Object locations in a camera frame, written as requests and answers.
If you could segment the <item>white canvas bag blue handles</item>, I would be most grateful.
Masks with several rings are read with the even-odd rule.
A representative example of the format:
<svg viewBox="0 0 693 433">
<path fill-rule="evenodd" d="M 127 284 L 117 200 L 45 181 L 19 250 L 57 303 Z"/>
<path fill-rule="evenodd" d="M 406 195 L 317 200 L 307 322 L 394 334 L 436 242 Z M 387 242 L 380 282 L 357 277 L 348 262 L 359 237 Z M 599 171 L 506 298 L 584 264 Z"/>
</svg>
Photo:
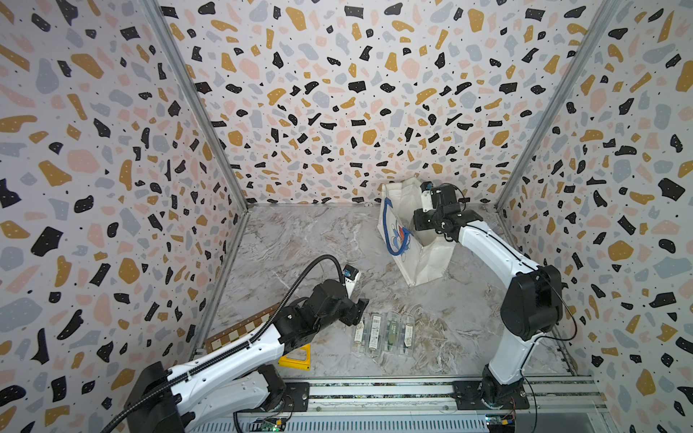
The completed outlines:
<svg viewBox="0 0 693 433">
<path fill-rule="evenodd" d="M 417 231 L 413 213 L 422 207 L 417 178 L 386 183 L 381 188 L 378 231 L 408 286 L 418 286 L 444 276 L 455 245 L 434 230 Z"/>
</svg>

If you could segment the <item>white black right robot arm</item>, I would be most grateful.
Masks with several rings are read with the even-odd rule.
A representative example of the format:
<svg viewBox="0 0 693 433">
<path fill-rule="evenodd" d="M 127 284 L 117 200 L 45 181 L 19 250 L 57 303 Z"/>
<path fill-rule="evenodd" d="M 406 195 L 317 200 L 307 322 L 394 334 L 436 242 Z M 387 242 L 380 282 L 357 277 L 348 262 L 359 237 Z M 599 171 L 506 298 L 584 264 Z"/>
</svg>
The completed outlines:
<svg viewBox="0 0 693 433">
<path fill-rule="evenodd" d="M 420 190 L 422 207 L 414 211 L 414 228 L 433 230 L 467 248 L 507 285 L 500 308 L 503 337 L 478 387 L 485 406 L 502 409 L 523 390 L 524 368 L 535 345 L 550 338 L 562 318 L 561 273 L 522 256 L 498 236 L 476 211 L 458 201 L 458 187 L 435 187 L 426 181 Z"/>
</svg>

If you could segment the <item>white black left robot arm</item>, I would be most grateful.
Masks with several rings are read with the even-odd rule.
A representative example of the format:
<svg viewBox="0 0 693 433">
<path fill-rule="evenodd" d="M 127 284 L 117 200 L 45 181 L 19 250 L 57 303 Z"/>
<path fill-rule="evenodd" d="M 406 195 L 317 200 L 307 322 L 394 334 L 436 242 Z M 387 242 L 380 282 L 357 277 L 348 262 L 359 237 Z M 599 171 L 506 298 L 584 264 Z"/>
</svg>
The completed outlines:
<svg viewBox="0 0 693 433">
<path fill-rule="evenodd" d="M 352 301 L 340 281 L 316 285 L 310 296 L 281 306 L 261 328 L 235 344 L 180 366 L 146 368 L 127 399 L 132 432 L 190 432 L 241 411 L 294 409 L 277 361 L 312 342 L 335 322 L 357 326 L 368 299 Z"/>
</svg>

